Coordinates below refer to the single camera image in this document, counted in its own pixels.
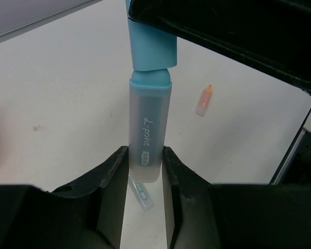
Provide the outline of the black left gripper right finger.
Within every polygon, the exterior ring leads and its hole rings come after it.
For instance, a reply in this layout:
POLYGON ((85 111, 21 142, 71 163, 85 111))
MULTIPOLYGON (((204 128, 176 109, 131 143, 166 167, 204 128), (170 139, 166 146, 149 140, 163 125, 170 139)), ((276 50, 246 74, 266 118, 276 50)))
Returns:
POLYGON ((211 184, 162 159, 168 248, 311 248, 311 186, 211 184))

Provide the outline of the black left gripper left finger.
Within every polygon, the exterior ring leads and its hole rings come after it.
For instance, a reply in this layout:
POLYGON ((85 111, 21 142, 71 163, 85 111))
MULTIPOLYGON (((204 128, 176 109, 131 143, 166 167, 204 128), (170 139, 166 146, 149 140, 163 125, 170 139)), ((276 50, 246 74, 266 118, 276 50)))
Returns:
POLYGON ((52 192, 0 185, 0 248, 119 248, 128 158, 122 146, 52 192))

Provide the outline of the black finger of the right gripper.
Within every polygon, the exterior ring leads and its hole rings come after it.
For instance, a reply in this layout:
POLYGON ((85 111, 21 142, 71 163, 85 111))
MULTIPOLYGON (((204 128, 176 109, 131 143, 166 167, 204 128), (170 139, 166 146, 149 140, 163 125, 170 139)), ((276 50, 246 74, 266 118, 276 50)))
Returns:
POLYGON ((311 90, 311 1, 131 1, 128 16, 311 90))

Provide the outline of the light green highlighter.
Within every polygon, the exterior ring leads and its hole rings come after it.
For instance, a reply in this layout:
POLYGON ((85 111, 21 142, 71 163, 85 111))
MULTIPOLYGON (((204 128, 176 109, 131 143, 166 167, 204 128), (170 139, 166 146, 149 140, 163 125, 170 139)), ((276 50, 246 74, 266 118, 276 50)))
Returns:
POLYGON ((143 183, 135 182, 128 178, 128 184, 138 202, 141 209, 146 212, 154 207, 154 201, 152 200, 147 188, 143 183))

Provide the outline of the light blue cap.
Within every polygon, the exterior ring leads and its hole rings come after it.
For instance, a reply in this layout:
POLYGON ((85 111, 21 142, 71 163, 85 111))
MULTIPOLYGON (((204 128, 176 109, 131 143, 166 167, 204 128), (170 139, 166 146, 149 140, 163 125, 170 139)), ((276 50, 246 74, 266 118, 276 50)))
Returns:
POLYGON ((128 19, 133 70, 153 72, 177 65, 177 37, 128 19))

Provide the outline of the light blue highlighter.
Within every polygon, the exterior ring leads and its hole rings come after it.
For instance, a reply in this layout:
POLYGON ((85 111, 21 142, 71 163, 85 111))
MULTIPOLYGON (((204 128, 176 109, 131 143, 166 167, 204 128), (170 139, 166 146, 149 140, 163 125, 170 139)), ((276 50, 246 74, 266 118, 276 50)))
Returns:
POLYGON ((129 82, 130 177, 153 183, 160 175, 172 81, 167 69, 134 71, 129 82))

